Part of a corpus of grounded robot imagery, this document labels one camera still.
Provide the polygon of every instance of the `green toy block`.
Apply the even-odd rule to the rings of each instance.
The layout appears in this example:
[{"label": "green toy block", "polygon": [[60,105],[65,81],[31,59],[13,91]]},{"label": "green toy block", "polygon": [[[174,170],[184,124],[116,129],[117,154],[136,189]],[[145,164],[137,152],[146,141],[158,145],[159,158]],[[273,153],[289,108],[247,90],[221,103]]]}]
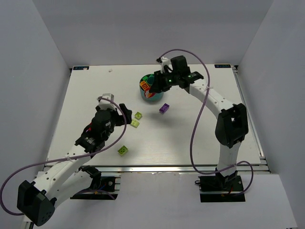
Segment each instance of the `green toy block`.
[{"label": "green toy block", "polygon": [[131,126],[133,126],[134,128],[138,128],[138,126],[140,125],[140,123],[135,120],[135,119],[132,119],[132,123],[130,123]]},{"label": "green toy block", "polygon": [[135,113],[134,117],[138,120],[142,118],[142,114],[140,112]]},{"label": "green toy block", "polygon": [[120,155],[120,156],[123,156],[124,154],[126,154],[126,153],[128,152],[128,149],[127,149],[126,146],[122,146],[122,147],[118,150],[118,152],[119,152],[119,155]]}]

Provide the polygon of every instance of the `white tabletop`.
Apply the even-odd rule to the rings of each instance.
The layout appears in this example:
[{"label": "white tabletop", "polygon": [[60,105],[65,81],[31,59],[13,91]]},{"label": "white tabletop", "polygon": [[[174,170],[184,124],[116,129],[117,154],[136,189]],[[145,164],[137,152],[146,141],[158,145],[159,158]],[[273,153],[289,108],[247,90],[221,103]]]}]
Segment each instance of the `white tabletop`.
[{"label": "white tabletop", "polygon": [[[235,77],[231,68],[215,68],[207,65],[211,86],[233,103],[241,103]],[[201,65],[190,65],[191,71],[206,73]],[[91,122],[98,102],[104,93],[114,94],[116,103],[125,103],[132,114],[142,113],[138,128],[128,125],[124,137],[111,149],[96,155],[88,165],[190,165],[189,144],[195,120],[202,103],[179,87],[164,94],[160,102],[149,104],[141,98],[139,80],[160,69],[159,65],[90,66],[88,70],[74,70],[65,96],[48,159],[56,159],[70,150],[84,127]],[[165,114],[159,109],[170,105]],[[204,109],[197,127],[193,156],[196,164],[217,164],[219,142],[214,131],[216,118]],[[106,145],[122,132],[116,127]],[[129,152],[121,157],[117,150],[125,145]],[[238,155],[238,161],[247,160],[259,164],[259,150],[249,128]]]},{"label": "white tabletop", "polygon": [[[67,200],[42,229],[285,229],[296,227],[278,175],[255,175],[246,202],[200,203],[198,175],[123,174],[112,200]],[[244,186],[250,175],[242,175]]]}]

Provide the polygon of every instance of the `teal bowl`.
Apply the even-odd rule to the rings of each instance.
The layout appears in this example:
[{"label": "teal bowl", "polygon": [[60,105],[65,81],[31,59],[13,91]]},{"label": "teal bowl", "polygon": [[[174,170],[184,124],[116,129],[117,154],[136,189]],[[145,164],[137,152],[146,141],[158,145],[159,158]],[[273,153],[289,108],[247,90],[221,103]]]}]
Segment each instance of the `teal bowl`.
[{"label": "teal bowl", "polygon": [[139,86],[142,99],[148,102],[155,102],[162,99],[164,92],[149,93],[149,89],[154,82],[154,74],[148,74],[141,78]]}]

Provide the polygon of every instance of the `purple toy block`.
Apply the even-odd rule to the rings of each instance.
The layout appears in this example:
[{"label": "purple toy block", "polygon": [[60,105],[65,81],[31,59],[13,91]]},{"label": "purple toy block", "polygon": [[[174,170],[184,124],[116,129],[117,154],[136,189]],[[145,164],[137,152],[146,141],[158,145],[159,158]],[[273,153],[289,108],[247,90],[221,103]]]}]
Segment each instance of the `purple toy block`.
[{"label": "purple toy block", "polygon": [[160,113],[161,114],[164,114],[167,110],[168,110],[168,108],[169,108],[170,106],[168,105],[168,104],[164,104],[161,108],[160,108]]}]

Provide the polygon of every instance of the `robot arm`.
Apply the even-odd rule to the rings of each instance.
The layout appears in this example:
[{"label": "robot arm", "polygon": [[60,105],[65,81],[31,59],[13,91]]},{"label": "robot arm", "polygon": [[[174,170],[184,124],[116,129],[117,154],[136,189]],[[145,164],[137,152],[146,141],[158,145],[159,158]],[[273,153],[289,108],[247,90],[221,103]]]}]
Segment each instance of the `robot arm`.
[{"label": "robot arm", "polygon": [[[102,98],[113,101],[112,94],[103,94]],[[101,173],[96,168],[81,166],[91,160],[91,153],[105,146],[114,127],[123,125],[124,119],[110,102],[100,97],[98,100],[92,122],[65,155],[67,160],[56,163],[31,183],[25,180],[19,186],[17,208],[37,226],[45,224],[57,206],[77,192],[83,189],[97,190],[103,185]],[[124,104],[120,104],[120,108],[130,124],[132,112]],[[75,156],[86,157],[75,159]]]},{"label": "robot arm", "polygon": [[[178,85],[201,102],[204,101],[207,82],[200,73],[190,71],[184,56],[171,59],[173,69],[169,68],[167,58],[162,57],[157,61],[161,64],[161,70],[154,73],[151,93],[166,92]],[[213,88],[209,90],[206,106],[217,119],[215,135],[220,143],[220,156],[216,170],[235,165],[241,142],[248,133],[246,107],[233,104]],[[221,187],[227,186],[236,176],[236,166],[216,174]]]}]

